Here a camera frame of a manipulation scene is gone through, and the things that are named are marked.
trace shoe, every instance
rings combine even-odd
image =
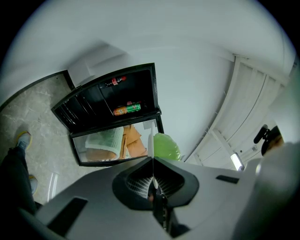
[[[35,176],[29,175],[29,182],[30,182],[30,186],[31,186],[31,193],[32,193],[32,195],[34,195],[38,189],[38,180],[36,179]]]
[[[29,132],[21,132],[16,140],[17,144],[16,147],[22,148],[24,151],[27,150],[32,142],[32,137]]]

